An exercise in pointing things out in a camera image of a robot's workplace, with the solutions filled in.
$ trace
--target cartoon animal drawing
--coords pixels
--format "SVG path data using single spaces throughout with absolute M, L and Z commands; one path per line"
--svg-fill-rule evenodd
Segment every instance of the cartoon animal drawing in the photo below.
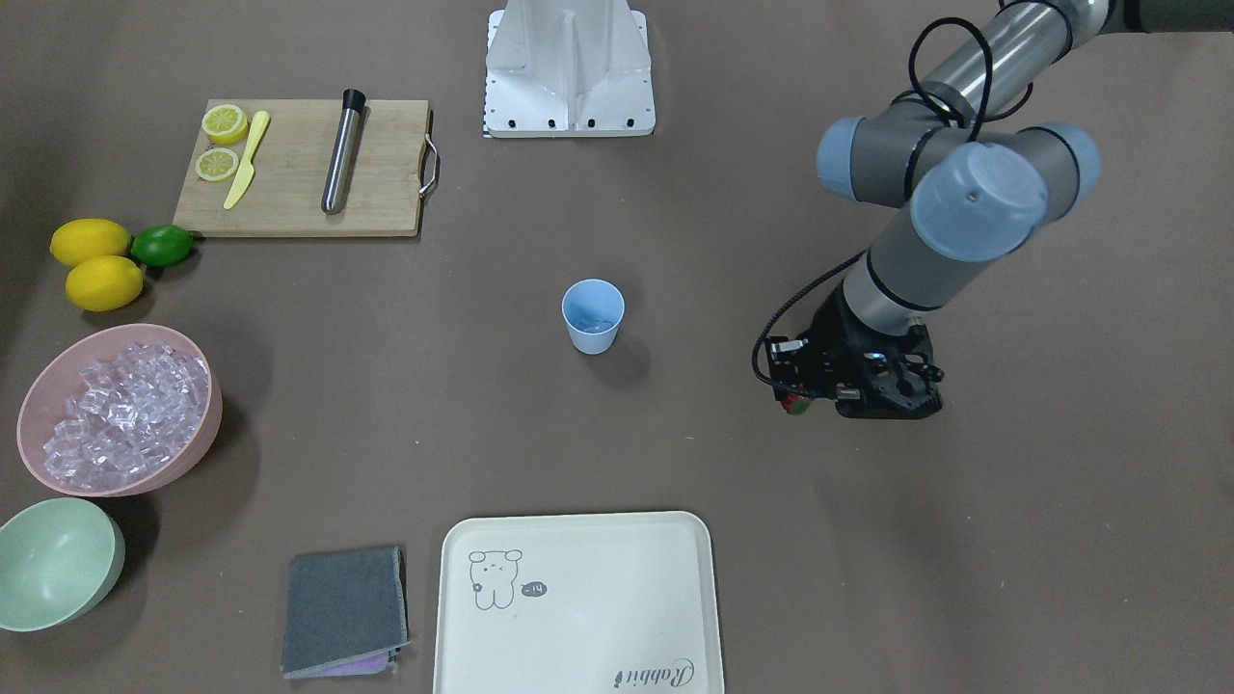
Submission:
M 471 552 L 471 590 L 475 606 L 481 610 L 505 610 L 515 601 L 515 579 L 518 577 L 518 550 Z

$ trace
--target white metal bracket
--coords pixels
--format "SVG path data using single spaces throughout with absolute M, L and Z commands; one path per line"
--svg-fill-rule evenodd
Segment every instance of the white metal bracket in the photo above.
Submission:
M 650 135 L 647 46 L 626 0 L 510 0 L 489 16 L 485 136 Z

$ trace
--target tabletop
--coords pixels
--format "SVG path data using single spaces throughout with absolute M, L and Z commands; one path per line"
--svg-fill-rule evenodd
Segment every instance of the tabletop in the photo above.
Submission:
M 481 132 L 497 9 L 0 7 L 0 520 L 56 495 L 15 425 L 77 340 L 179 330 L 225 408 L 188 475 L 100 501 L 128 542 L 118 584 L 0 632 L 0 689 L 431 692 L 455 524 L 685 510 L 712 538 L 729 692 L 1229 692 L 1229 33 L 1097 37 L 990 125 L 1076 123 L 1102 178 L 930 320 L 944 409 L 895 422 L 787 416 L 750 351 L 895 214 L 819 186 L 822 133 L 907 89 L 932 20 L 996 4 L 639 0 L 654 133 L 526 141 Z M 940 30 L 922 65 L 959 41 Z M 52 231 L 169 222 L 207 100 L 346 88 L 429 101 L 442 170 L 417 238 L 210 238 L 126 307 L 65 301 Z M 627 305 L 594 357 L 560 314 L 587 277 Z M 397 672 L 285 682 L 289 562 L 389 545 Z

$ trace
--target mint green bowl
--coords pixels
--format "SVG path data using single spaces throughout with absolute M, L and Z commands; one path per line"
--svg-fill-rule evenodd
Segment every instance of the mint green bowl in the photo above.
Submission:
M 116 522 L 84 499 L 48 499 L 0 527 L 0 627 L 38 631 L 99 604 L 125 566 Z

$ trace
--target lime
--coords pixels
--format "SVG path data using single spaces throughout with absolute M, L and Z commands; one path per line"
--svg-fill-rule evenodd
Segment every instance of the lime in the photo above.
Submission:
M 201 130 L 215 144 L 234 144 L 248 133 L 248 117 L 234 104 L 220 104 L 201 116 Z
M 137 235 L 130 253 L 152 268 L 174 265 L 189 257 L 193 235 L 174 224 L 152 226 Z
M 236 173 L 237 167 L 239 167 L 239 157 L 226 147 L 206 149 L 194 164 L 197 178 L 201 180 L 223 180 Z
M 83 261 L 64 280 L 64 295 L 88 311 L 118 309 L 141 293 L 142 270 L 120 256 Z
M 73 268 L 97 256 L 123 256 L 132 237 L 109 220 L 73 220 L 52 233 L 52 256 Z

